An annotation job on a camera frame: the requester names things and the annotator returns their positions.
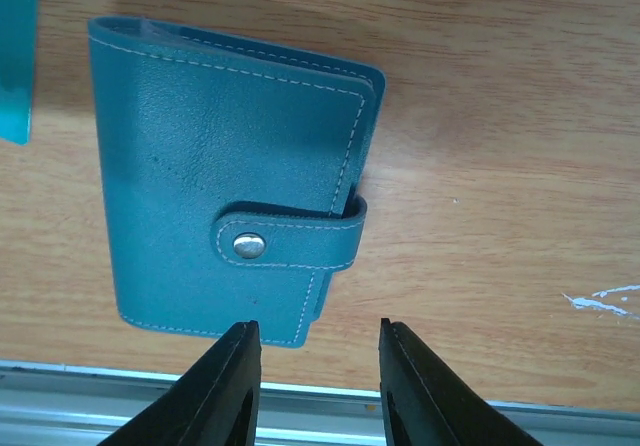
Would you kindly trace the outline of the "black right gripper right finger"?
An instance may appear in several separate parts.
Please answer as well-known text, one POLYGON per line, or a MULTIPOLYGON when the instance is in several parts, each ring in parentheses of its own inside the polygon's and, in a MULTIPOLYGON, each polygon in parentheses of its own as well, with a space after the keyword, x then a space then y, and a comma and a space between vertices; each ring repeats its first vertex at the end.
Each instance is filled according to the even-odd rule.
POLYGON ((380 396, 388 445, 537 445, 477 395, 406 324, 381 320, 380 396))

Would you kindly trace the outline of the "teal card with signature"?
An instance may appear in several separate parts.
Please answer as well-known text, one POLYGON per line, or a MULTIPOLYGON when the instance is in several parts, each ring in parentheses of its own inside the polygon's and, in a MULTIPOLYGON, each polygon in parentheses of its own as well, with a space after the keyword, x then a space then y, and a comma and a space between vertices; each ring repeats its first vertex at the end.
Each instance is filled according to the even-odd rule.
POLYGON ((38 0, 1 0, 1 137, 29 142, 38 0))

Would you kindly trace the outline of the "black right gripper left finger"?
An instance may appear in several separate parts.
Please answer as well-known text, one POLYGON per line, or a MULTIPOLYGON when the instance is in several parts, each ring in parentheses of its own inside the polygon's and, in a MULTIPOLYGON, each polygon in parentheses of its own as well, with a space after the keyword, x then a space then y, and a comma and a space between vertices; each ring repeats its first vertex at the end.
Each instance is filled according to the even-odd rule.
POLYGON ((238 322, 164 395, 100 444, 253 445, 260 381, 259 325, 238 322))

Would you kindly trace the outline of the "teal leather card holder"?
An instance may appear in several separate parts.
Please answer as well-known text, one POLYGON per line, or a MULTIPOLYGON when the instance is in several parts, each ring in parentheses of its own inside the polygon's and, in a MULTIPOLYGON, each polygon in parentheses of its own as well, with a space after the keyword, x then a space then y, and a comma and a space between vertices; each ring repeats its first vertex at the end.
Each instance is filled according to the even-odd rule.
POLYGON ((181 24, 88 24, 118 312, 298 348, 355 261, 377 68, 181 24))

